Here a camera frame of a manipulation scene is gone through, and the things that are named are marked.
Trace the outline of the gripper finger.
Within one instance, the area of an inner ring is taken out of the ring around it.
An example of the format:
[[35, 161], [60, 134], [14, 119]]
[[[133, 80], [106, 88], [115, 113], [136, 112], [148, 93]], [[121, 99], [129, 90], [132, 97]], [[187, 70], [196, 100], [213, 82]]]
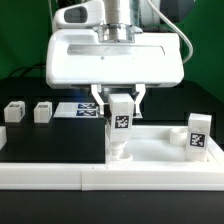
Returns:
[[91, 86], [91, 94], [99, 106], [99, 115], [103, 116], [104, 115], [104, 101], [102, 100], [100, 93], [101, 93], [101, 85], [93, 84]]
[[135, 115], [137, 117], [141, 117], [140, 104], [141, 104], [141, 102], [144, 98], [144, 95], [146, 93], [146, 86], [144, 84], [136, 84], [134, 90], [135, 90], [135, 92], [134, 92]]

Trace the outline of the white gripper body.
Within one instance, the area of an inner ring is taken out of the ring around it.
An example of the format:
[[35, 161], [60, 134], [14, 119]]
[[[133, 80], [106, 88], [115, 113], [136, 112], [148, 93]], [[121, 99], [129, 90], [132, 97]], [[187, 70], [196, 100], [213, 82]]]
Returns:
[[101, 42], [89, 29], [59, 30], [50, 38], [46, 82], [53, 88], [88, 85], [173, 87], [184, 77], [179, 37], [144, 33], [133, 43]]

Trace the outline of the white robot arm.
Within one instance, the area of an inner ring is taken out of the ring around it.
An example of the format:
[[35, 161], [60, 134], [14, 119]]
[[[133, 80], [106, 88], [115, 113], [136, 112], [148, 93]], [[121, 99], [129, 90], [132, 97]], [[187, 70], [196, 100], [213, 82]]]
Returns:
[[87, 87], [104, 109], [103, 87], [135, 89], [134, 114], [147, 88], [173, 87], [184, 77], [193, 47], [163, 13], [164, 0], [81, 0], [52, 20], [46, 82]]

